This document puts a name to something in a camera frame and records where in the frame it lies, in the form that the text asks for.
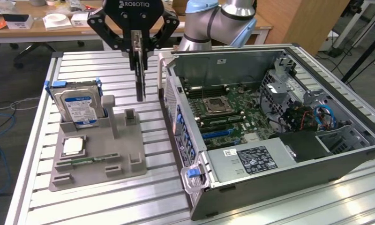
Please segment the white bowl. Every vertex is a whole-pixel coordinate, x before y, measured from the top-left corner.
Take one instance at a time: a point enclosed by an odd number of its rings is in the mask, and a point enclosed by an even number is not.
[[[67,20],[67,16],[60,13],[53,13],[53,14],[48,14],[44,17],[44,19],[53,24],[63,24],[64,21]]]

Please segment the aluminum extrusion table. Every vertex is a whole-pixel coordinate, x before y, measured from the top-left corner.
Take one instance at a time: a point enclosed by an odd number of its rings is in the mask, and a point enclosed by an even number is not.
[[[375,111],[366,109],[369,104],[357,98],[357,94],[302,48],[295,47],[295,52],[375,122]],[[303,84],[310,89],[317,89],[318,84],[313,78],[303,73],[301,67],[297,70]],[[60,114],[43,92],[7,225],[375,224],[375,160],[362,164],[331,183],[206,220],[191,221],[156,95],[156,54],[148,59],[146,102],[136,102],[135,74],[130,71],[128,59],[122,57],[120,52],[55,54],[48,80],[83,81],[96,76],[103,81],[104,94],[116,96],[115,112],[134,107],[140,115],[148,173],[131,179],[59,192],[48,191]]]

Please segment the red cable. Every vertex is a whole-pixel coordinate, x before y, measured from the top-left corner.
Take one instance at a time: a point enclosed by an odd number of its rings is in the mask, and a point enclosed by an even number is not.
[[[311,112],[311,111],[306,111],[305,114],[303,114],[303,118],[302,118],[302,125],[301,125],[301,130],[303,129],[303,122],[305,122],[305,117],[306,117],[306,114]]]

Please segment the white box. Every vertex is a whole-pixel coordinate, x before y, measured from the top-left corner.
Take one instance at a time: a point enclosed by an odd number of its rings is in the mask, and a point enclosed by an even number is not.
[[[25,21],[5,21],[8,29],[31,29],[33,25],[33,17],[29,15]]]
[[[319,52],[329,51],[330,48],[333,47],[334,42],[338,40],[338,37],[339,35],[335,32],[330,31],[326,37],[326,41],[323,42],[323,45],[321,46],[318,51]]]
[[[45,30],[60,30],[60,29],[72,28],[72,24],[68,17],[60,22],[52,22],[44,17],[43,22],[44,22]]]
[[[73,27],[88,27],[88,17],[90,13],[76,13],[71,18],[71,23]]]

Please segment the motherboard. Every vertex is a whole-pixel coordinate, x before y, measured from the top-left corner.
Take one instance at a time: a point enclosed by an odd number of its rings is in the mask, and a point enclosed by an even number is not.
[[[268,139],[275,133],[258,92],[246,85],[186,88],[207,150]]]

